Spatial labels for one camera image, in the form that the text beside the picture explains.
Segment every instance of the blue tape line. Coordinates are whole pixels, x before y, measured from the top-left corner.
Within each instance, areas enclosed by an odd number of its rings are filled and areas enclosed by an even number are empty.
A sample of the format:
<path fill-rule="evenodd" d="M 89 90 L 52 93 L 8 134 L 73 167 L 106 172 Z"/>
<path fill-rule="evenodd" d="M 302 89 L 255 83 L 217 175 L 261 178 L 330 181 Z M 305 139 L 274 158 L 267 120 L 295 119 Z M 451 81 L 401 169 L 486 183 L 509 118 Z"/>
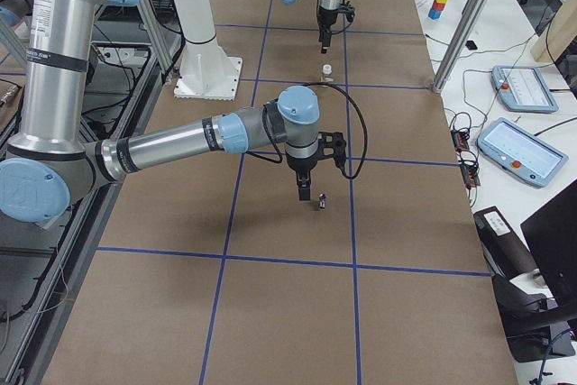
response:
<path fill-rule="evenodd" d="M 205 383 L 206 366 L 208 365 L 208 355 L 210 354 L 210 345 L 212 343 L 213 332 L 215 330 L 216 310 L 218 309 L 218 301 L 220 300 L 220 291 L 223 286 L 224 267 L 226 265 L 226 252 L 228 251 L 228 243 L 231 239 L 231 232 L 233 230 L 234 211 L 236 210 L 236 200 L 238 198 L 238 192 L 241 186 L 241 177 L 243 175 L 243 163 L 244 163 L 244 155 L 241 157 L 241 162 L 238 166 L 238 172 L 236 174 L 236 185 L 234 186 L 231 214 L 228 219 L 228 227 L 226 228 L 226 239 L 224 241 L 223 255 L 220 261 L 218 280 L 216 282 L 215 300 L 213 301 L 213 308 L 210 314 L 210 324 L 208 325 L 208 333 L 206 334 L 205 354 L 202 360 L 202 369 L 200 371 L 200 377 L 198 378 L 199 385 L 203 385 Z"/>
<path fill-rule="evenodd" d="M 226 258 L 232 261 L 256 261 L 256 262 L 268 262 L 268 263 L 284 263 L 287 265 L 309 265 L 309 266 L 324 266 L 328 268 L 353 268 L 352 263 L 341 263 L 337 261 L 301 261 L 301 260 L 291 260 L 291 259 L 279 259 L 272 257 L 252 257 L 252 256 L 239 256 L 239 255 L 226 255 L 223 254 L 212 254 L 208 252 L 176 252 L 171 250 L 153 250 L 144 248 L 128 248 L 128 247 L 111 247 L 111 246 L 99 246 L 96 248 L 100 252 L 127 252 L 133 254 L 151 254 L 158 256 L 180 256 L 180 257 L 198 257 L 201 259 L 219 259 L 222 260 Z M 357 269 L 363 270 L 387 270 L 387 271 L 398 271 L 398 272 L 414 272 L 419 274 L 444 274 L 444 275 L 463 275 L 463 276 L 473 276 L 473 277 L 490 277 L 489 273 L 476 272 L 471 270 L 434 270 L 428 268 L 408 268 L 402 266 L 381 266 L 381 265 L 367 265 L 360 264 L 356 265 Z"/>
<path fill-rule="evenodd" d="M 260 155 L 276 155 L 276 152 L 272 151 L 253 151 L 254 153 L 258 153 Z M 349 157 L 349 160 L 360 160 L 361 157 Z M 437 162 L 437 161 L 412 161 L 412 160 L 391 160 L 386 158 L 365 158 L 366 161 L 370 162 L 386 162 L 391 164 L 416 164 L 420 166 L 442 166 L 442 167 L 459 167 L 459 164 L 456 162 Z"/>
<path fill-rule="evenodd" d="M 353 160 L 360 160 L 359 157 L 352 157 Z M 381 159 L 381 158 L 369 158 L 365 159 L 366 161 L 371 162 L 392 162 L 394 164 L 417 164 L 420 166 L 443 166 L 443 167 L 459 167 L 459 164 L 456 162 L 436 162 L 436 161 L 412 161 L 412 160 L 390 160 L 390 159 Z"/>
<path fill-rule="evenodd" d="M 375 87 L 382 89 L 409 89 L 409 90 L 428 90 L 427 86 L 405 86 L 405 85 L 349 85 L 349 87 Z"/>
<path fill-rule="evenodd" d="M 431 270 L 427 268 L 404 268 L 399 266 L 357 265 L 360 270 L 391 270 L 395 272 L 413 272 L 417 274 L 462 275 L 466 277 L 490 277 L 488 272 L 470 270 Z"/>
<path fill-rule="evenodd" d="M 142 248 L 125 248 L 125 247 L 98 247 L 100 252 L 132 252 L 139 254 L 155 254 L 159 256 L 183 256 L 183 257 L 200 257 L 203 259 L 222 259 L 222 254 L 211 254 L 207 252 L 174 252 L 171 250 L 148 250 Z"/>
<path fill-rule="evenodd" d="M 352 268 L 351 263 L 339 263 L 337 261 L 301 261 L 291 259 L 275 259 L 271 257 L 252 257 L 252 256 L 226 256 L 230 261 L 259 261 L 265 263 L 283 263 L 287 265 L 309 265 L 309 266 L 325 266 L 329 268 Z"/>
<path fill-rule="evenodd" d="M 292 81 L 292 80 L 274 80 L 274 79 L 267 79 L 267 78 L 241 78 L 243 81 L 256 81 L 259 83 L 283 83 L 288 85 L 301 85 L 302 81 Z M 339 87 L 367 87 L 367 88 L 375 88 L 375 89 L 406 89 L 406 90 L 428 90 L 426 86 L 398 86 L 398 85 L 352 85 L 352 84 L 344 84 L 344 83 L 333 83 L 335 86 Z"/>
<path fill-rule="evenodd" d="M 343 32 L 343 53 L 344 53 L 344 87 L 346 92 L 349 92 L 349 62 L 347 59 L 346 49 L 346 32 Z M 353 147 L 352 147 L 352 128 L 351 128 L 351 105 L 346 102 L 346 133 L 348 140 L 349 158 L 349 173 L 353 173 Z M 349 180 L 349 204 L 351 212 L 351 245 L 353 249 L 353 303 L 354 303 L 354 340 L 355 352 L 357 361 L 357 385 L 362 385 L 362 359 L 361 359 L 361 315 L 359 313 L 359 275 L 357 271 L 357 236 L 354 214 L 354 185 L 353 181 Z"/>
<path fill-rule="evenodd" d="M 229 23 L 215 24 L 215 27 L 239 27 L 241 29 L 259 29 L 262 31 L 266 29 L 265 26 L 256 26 L 253 24 L 229 24 Z"/>
<path fill-rule="evenodd" d="M 254 24 L 232 24 L 219 23 L 215 27 L 237 27 L 241 29 L 265 29 L 265 26 L 257 26 Z M 283 26 L 267 26 L 266 28 L 273 31 L 297 31 L 297 32 L 318 32 L 318 29 L 309 27 L 283 27 Z M 398 35 L 398 36 L 423 36 L 423 33 L 418 32 L 391 32 L 391 31 L 355 31 L 347 30 L 348 33 L 367 34 L 367 35 Z"/>
<path fill-rule="evenodd" d="M 272 7 L 272 0 L 269 2 L 269 11 L 267 12 L 267 26 L 270 21 L 270 9 Z M 259 58 L 259 66 L 256 72 L 256 78 L 258 81 L 259 74 L 261 73 L 261 65 L 262 65 L 262 58 L 264 56 L 264 45 L 267 39 L 267 30 L 265 29 L 264 34 L 262 35 L 262 45 L 261 45 L 261 55 Z M 252 91 L 252 101 L 251 105 L 254 104 L 254 99 L 256 97 L 256 88 L 258 83 L 255 83 L 254 90 Z M 200 371 L 200 377 L 198 379 L 198 385 L 204 385 L 205 377 L 206 377 L 206 366 L 208 365 L 208 356 L 210 354 L 210 345 L 212 343 L 213 331 L 215 329 L 215 321 L 216 321 L 216 311 L 218 309 L 218 301 L 220 299 L 220 291 L 223 283 L 223 276 L 224 276 L 224 267 L 226 265 L 226 254 L 228 252 L 228 243 L 230 242 L 231 232 L 233 230 L 233 223 L 234 223 L 234 211 L 236 210 L 236 201 L 238 199 L 238 192 L 241 187 L 241 178 L 243 176 L 243 165 L 244 165 L 244 158 L 245 155 L 241 157 L 241 162 L 239 164 L 238 173 L 236 175 L 236 185 L 234 186 L 234 195 L 233 195 L 233 204 L 231 206 L 231 214 L 228 220 L 228 227 L 226 228 L 226 240 L 224 241 L 224 249 L 223 249 L 223 258 L 221 260 L 220 271 L 218 272 L 218 281 L 216 283 L 216 293 L 215 293 L 215 301 L 213 303 L 213 310 L 210 316 L 210 324 L 208 326 L 208 334 L 206 335 L 206 345 L 205 345 L 205 354 L 202 361 L 202 369 Z"/>

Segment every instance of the stacked blocks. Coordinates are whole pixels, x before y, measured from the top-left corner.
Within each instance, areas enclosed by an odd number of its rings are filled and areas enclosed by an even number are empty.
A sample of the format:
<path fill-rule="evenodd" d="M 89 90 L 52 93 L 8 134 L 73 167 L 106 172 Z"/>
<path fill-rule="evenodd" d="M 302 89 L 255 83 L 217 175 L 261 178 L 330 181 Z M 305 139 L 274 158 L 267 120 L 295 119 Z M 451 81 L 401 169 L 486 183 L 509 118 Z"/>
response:
<path fill-rule="evenodd" d="M 444 10 L 446 3 L 447 0 L 434 0 L 433 6 L 431 6 L 431 10 L 429 11 L 429 18 L 432 18 L 433 20 L 438 19 L 441 16 L 441 12 Z"/>

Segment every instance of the white table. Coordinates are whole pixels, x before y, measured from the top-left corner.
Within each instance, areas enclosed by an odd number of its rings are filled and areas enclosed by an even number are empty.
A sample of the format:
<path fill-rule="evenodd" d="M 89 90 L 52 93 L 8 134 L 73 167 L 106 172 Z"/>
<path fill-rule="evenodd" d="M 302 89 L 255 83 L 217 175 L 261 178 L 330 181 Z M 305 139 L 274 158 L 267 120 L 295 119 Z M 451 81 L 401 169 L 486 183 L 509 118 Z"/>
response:
<path fill-rule="evenodd" d="M 415 0 L 425 34 L 442 42 L 450 42 L 461 19 L 461 10 L 466 1 L 449 0 L 441 18 L 431 20 L 427 15 L 433 0 Z M 466 69 L 491 71 L 495 65 L 540 66 L 545 64 L 535 63 L 530 54 L 537 36 L 517 0 L 489 0 L 469 39 L 477 44 L 478 49 L 476 51 L 505 50 L 520 44 L 505 52 L 473 54 L 457 61 L 443 89 L 444 106 L 455 112 L 469 113 L 472 117 L 472 124 L 479 125 L 483 121 L 483 115 L 464 103 L 463 72 Z M 444 56 L 446 45 L 427 39 L 427 46 L 433 67 L 436 70 L 439 61 Z M 473 51 L 463 49 L 462 56 L 468 56 L 471 53 Z M 541 69 L 541 72 L 550 89 L 567 88 L 567 84 L 555 66 L 546 66 Z M 577 115 L 577 100 L 570 91 L 554 93 L 554 98 L 559 105 L 558 112 L 550 115 L 525 114 L 508 111 L 498 98 L 491 106 L 495 90 L 491 84 L 489 73 L 467 72 L 464 84 L 468 102 L 476 105 L 485 113 L 490 109 L 485 127 L 496 119 L 505 117 L 516 122 L 521 128 L 536 133 Z M 452 117 L 453 115 L 447 111 L 447 119 L 450 120 Z M 465 126 L 466 121 L 465 116 L 460 116 L 457 126 Z M 470 145 L 478 154 L 474 143 L 479 131 L 479 128 L 472 129 L 470 139 Z M 540 138 L 569 156 L 569 161 L 545 188 L 533 188 L 516 180 L 501 167 L 479 154 L 481 186 L 477 188 L 478 196 L 472 211 L 476 212 L 489 206 L 497 206 L 521 239 L 523 239 L 523 235 L 520 224 L 577 178 L 577 143 L 575 142 L 577 121 L 544 133 Z M 526 279 L 520 281 L 518 285 L 526 291 L 536 290 L 536 288 L 531 288 L 531 284 Z M 519 384 L 527 385 L 528 381 L 538 374 L 539 367 L 540 362 L 516 363 Z M 577 382 L 577 360 L 575 357 L 549 360 L 545 371 L 552 371 L 554 375 L 545 377 L 544 385 L 563 381 Z"/>

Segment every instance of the monitor stand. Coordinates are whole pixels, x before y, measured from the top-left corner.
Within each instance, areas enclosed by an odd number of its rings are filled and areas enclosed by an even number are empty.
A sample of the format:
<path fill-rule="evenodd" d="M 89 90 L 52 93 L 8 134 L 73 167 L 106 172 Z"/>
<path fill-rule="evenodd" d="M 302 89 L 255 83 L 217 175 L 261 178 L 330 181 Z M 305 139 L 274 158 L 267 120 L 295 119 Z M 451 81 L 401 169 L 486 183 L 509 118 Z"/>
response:
<path fill-rule="evenodd" d="M 523 334 L 512 333 L 508 330 L 508 324 L 555 308 L 557 303 L 552 299 L 547 299 L 544 295 L 528 295 L 500 275 L 493 277 L 493 288 L 508 347 L 515 360 L 518 362 L 542 361 L 549 342 L 569 327 L 567 322 L 557 322 Z M 555 342 L 549 358 L 573 355 L 575 351 L 572 348 L 571 337 L 566 334 Z"/>

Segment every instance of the black power strip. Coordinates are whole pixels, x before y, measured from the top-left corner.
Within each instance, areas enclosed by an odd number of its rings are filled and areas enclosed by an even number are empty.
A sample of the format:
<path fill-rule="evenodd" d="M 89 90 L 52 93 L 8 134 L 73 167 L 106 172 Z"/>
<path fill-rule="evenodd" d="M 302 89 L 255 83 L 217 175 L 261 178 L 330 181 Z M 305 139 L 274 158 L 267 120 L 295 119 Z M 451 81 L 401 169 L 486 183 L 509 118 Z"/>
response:
<path fill-rule="evenodd" d="M 479 181 L 479 162 L 477 161 L 477 156 L 469 147 L 469 134 L 465 131 L 451 130 L 451 139 L 459 156 L 459 168 L 461 169 L 465 187 L 467 189 L 477 188 L 481 184 Z"/>

